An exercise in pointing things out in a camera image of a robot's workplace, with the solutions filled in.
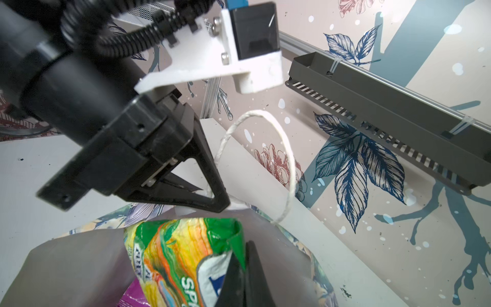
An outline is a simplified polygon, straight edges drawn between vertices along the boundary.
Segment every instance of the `white mounting plate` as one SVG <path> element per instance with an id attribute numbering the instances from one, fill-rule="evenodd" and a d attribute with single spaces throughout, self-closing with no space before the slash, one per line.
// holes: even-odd
<path id="1" fill-rule="evenodd" d="M 220 76 L 233 76 L 235 89 L 241 94 L 282 85 L 281 51 L 239 60 L 229 11 L 222 10 L 220 18 L 221 31 L 216 37 L 211 37 L 203 20 L 197 18 L 195 21 L 201 30 L 196 33 L 192 33 L 189 27 L 178 30 L 174 34 L 178 43 L 173 47 L 164 40 L 162 45 L 167 49 L 172 64 L 160 72 L 146 75 L 135 86 L 135 91 L 142 94 L 160 86 Z M 225 52 L 228 65 L 221 60 Z"/>

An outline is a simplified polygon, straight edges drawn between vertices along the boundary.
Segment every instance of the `black cylindrical motor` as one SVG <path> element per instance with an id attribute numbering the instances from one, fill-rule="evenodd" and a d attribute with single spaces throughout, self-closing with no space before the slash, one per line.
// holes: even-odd
<path id="1" fill-rule="evenodd" d="M 0 2 L 0 88 L 8 102 L 88 142 L 136 96 L 143 72 L 131 59 L 91 61 Z"/>

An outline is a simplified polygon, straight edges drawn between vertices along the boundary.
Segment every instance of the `white table surface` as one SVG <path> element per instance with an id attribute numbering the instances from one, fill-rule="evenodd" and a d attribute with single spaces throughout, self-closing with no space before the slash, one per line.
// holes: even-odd
<path id="1" fill-rule="evenodd" d="M 225 130 L 212 118 L 201 120 L 201 124 L 211 151 L 216 153 Z M 62 212 L 35 197 L 79 149 L 65 136 L 0 143 L 0 300 L 32 248 L 127 204 L 91 191 L 68 212 Z M 233 138 L 218 169 L 229 194 L 256 205 L 272 218 L 281 214 L 288 191 Z M 174 173 L 198 187 L 206 186 L 194 161 L 180 164 Z M 341 307 L 407 307 L 299 201 L 281 225 L 315 254 Z M 341 287 L 352 297 L 345 298 Z"/>

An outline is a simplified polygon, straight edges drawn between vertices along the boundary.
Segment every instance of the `perforated metal bracket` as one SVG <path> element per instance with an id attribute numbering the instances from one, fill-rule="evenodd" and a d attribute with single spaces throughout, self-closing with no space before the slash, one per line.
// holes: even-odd
<path id="1" fill-rule="evenodd" d="M 334 61 L 296 57 L 285 84 L 461 194 L 491 182 L 489 126 L 475 121 L 449 139 L 463 114 L 346 61 L 327 76 Z"/>

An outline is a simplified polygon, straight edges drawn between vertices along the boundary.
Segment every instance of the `purple wrapper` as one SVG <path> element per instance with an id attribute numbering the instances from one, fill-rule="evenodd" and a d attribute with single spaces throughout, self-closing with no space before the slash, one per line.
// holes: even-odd
<path id="1" fill-rule="evenodd" d="M 126 292 L 116 307 L 150 307 L 138 279 L 135 279 L 128 289 L 126 289 Z"/>

